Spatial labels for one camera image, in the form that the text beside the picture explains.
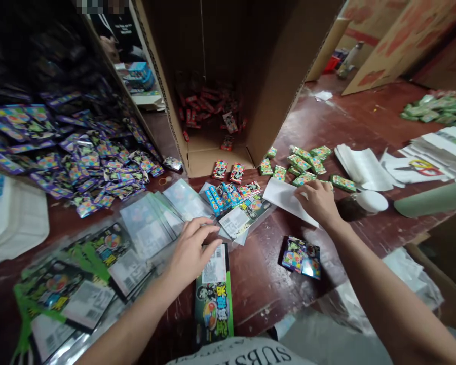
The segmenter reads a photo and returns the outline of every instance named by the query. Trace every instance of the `green paper roll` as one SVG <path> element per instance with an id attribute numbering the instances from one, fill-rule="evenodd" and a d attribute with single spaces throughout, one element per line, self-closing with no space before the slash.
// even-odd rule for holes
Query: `green paper roll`
<path id="1" fill-rule="evenodd" d="M 455 210 L 456 182 L 397 200 L 394 206 L 409 218 Z"/>

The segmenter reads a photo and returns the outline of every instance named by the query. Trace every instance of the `brown table surface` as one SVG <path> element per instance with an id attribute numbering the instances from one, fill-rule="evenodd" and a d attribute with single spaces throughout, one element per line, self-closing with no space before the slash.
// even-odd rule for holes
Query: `brown table surface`
<path id="1" fill-rule="evenodd" d="M 442 127 L 436 123 L 412 122 L 398 116 L 407 103 L 425 95 L 423 88 L 396 82 L 358 94 L 337 96 L 344 85 L 333 75 L 325 75 L 317 83 L 306 84 L 274 143 L 278 152 L 272 166 L 288 166 L 286 158 L 290 154 L 291 144 L 308 150 L 320 145 L 333 149 L 338 144 L 345 143 L 354 150 L 372 148 L 379 156 L 386 147 L 390 153 L 394 153 L 410 139 Z M 319 91 L 331 91 L 334 96 L 328 102 L 317 102 L 314 94 Z M 345 176 L 343 167 L 334 154 L 324 166 L 328 173 L 322 179 L 329 179 L 331 174 Z M 168 174 L 174 180 L 186 179 L 185 174 Z M 257 170 L 246 171 L 243 181 L 253 180 L 257 180 L 264 188 L 269 178 L 261 177 Z M 196 191 L 205 181 L 218 184 L 217 180 L 205 177 L 188 181 Z M 288 174 L 286 181 L 291 182 L 292 175 Z M 160 186 L 159 179 L 155 179 L 148 188 L 151 191 L 163 191 L 171 184 Z M 439 182 L 412 184 L 404 189 L 395 188 L 384 192 L 384 195 L 393 201 L 439 185 Z M 347 193 L 336 189 L 336 199 L 346 195 Z M 52 206 L 55 203 L 53 199 L 48 202 L 51 228 L 46 241 L 14 260 L 0 263 L 0 363 L 10 360 L 18 339 L 20 317 L 12 286 L 18 280 L 21 270 L 34 256 L 57 240 L 77 235 L 113 214 L 112 211 L 104 210 L 82 220 L 73 208 Z M 114 210 L 118 210 L 118 207 L 119 204 L 114 205 Z M 452 212 L 410 219 L 399 215 L 390 207 L 376 216 L 352 223 L 352 227 L 365 244 L 378 256 L 384 257 L 451 215 Z M 320 281 L 291 274 L 277 264 L 283 237 L 293 235 L 302 238 L 302 227 L 310 230 L 311 242 L 321 247 Z M 230 253 L 230 268 L 237 336 L 255 336 L 265 331 L 286 314 L 310 305 L 347 279 L 327 233 L 322 229 L 314 229 L 281 209 L 272 213 L 248 236 L 244 247 L 238 247 Z M 189 286 L 169 307 L 140 362 L 165 363 L 192 353 L 193 291 L 194 285 Z"/>

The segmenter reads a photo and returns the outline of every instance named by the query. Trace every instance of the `white t-shirt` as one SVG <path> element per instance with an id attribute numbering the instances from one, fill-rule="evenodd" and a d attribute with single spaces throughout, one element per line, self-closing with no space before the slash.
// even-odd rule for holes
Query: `white t-shirt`
<path id="1" fill-rule="evenodd" d="M 263 337 L 231 337 L 168 364 L 180 362 L 183 365 L 314 365 L 279 342 Z"/>

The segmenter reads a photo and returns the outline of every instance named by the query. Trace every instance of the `person's left hand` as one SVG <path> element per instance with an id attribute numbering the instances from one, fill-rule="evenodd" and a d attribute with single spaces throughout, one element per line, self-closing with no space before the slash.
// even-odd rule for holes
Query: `person's left hand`
<path id="1" fill-rule="evenodd" d="M 215 239 L 203 249 L 203 241 L 208 235 L 220 229 L 212 223 L 210 219 L 199 217 L 184 224 L 172 260 L 164 272 L 165 279 L 178 294 L 201 274 L 216 248 L 223 242 Z"/>

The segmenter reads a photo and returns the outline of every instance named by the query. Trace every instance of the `scissors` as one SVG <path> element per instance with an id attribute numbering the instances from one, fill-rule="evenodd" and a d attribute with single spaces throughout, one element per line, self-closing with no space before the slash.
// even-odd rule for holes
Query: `scissors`
<path id="1" fill-rule="evenodd" d="M 424 176 L 441 176 L 444 175 L 439 169 L 431 165 L 429 162 L 424 161 L 424 160 L 412 160 L 409 162 L 409 166 L 406 167 L 399 167 L 396 168 L 395 170 L 400 170 L 400 171 L 416 171 L 421 175 Z"/>

